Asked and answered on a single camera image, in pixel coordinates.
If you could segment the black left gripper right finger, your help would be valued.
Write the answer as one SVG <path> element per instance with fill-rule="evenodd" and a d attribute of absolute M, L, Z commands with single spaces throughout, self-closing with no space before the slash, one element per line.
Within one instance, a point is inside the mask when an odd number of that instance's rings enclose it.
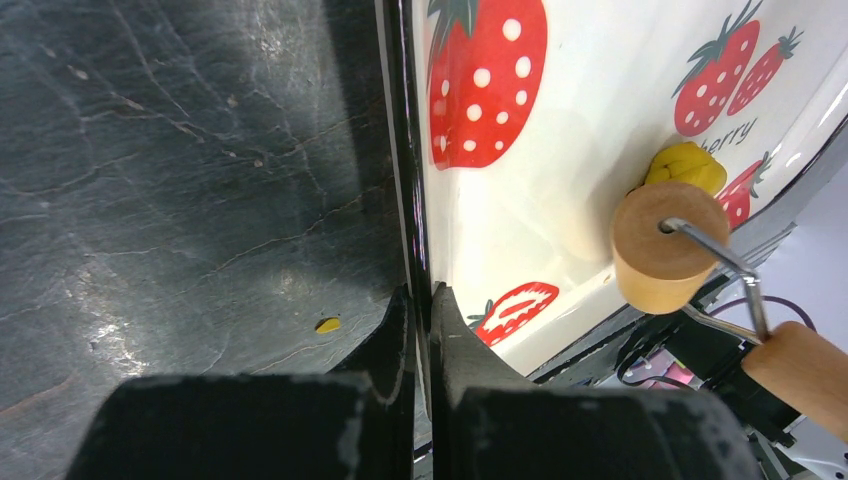
<path fill-rule="evenodd" d="M 432 296 L 429 403 L 437 479 L 757 479 L 731 411 L 691 390 L 543 387 Z"/>

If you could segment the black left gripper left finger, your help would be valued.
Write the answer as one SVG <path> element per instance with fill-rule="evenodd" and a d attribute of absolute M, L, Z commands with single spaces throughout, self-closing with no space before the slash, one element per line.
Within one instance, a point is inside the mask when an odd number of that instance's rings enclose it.
<path fill-rule="evenodd" d="M 408 479 L 415 330 L 407 291 L 325 373 L 157 375 L 118 386 L 71 479 Z"/>

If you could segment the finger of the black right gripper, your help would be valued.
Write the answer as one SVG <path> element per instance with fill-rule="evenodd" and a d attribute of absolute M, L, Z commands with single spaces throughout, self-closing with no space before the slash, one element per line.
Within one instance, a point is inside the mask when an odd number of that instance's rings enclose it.
<path fill-rule="evenodd" d="M 741 369 L 741 361 L 753 349 L 751 343 L 703 326 L 683 313 L 643 319 L 645 323 L 619 351 L 618 376 L 637 359 L 663 347 L 702 380 L 702 387 L 717 395 L 743 425 L 784 447 L 796 443 L 786 429 L 800 414 Z"/>

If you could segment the wooden dough roller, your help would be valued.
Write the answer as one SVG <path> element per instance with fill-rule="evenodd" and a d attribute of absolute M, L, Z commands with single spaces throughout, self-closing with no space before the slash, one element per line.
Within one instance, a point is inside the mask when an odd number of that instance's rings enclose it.
<path fill-rule="evenodd" d="M 805 323 L 768 325 L 762 280 L 729 247 L 723 208 L 704 190 L 664 182 L 636 188 L 616 208 L 610 242 L 617 287 L 635 309 L 665 315 L 690 306 L 718 266 L 742 281 L 758 345 L 744 372 L 778 399 L 847 438 L 847 355 Z"/>

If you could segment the yellow dough ball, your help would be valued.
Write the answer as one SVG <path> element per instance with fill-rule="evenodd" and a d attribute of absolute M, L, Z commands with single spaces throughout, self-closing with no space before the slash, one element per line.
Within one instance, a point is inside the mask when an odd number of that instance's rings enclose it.
<path fill-rule="evenodd" d="M 644 184 L 676 181 L 694 185 L 715 196 L 727 181 L 727 172 L 708 151 L 684 142 L 659 151 L 652 159 Z"/>

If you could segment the white strawberry tray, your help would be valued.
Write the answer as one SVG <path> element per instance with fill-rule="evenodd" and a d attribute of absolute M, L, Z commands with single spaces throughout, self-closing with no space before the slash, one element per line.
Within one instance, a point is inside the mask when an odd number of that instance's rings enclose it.
<path fill-rule="evenodd" d="M 781 237 L 836 168 L 843 1 L 379 1 L 420 359 L 432 294 L 524 375 L 637 318 L 619 202 L 660 150 L 723 166 L 736 251 Z"/>

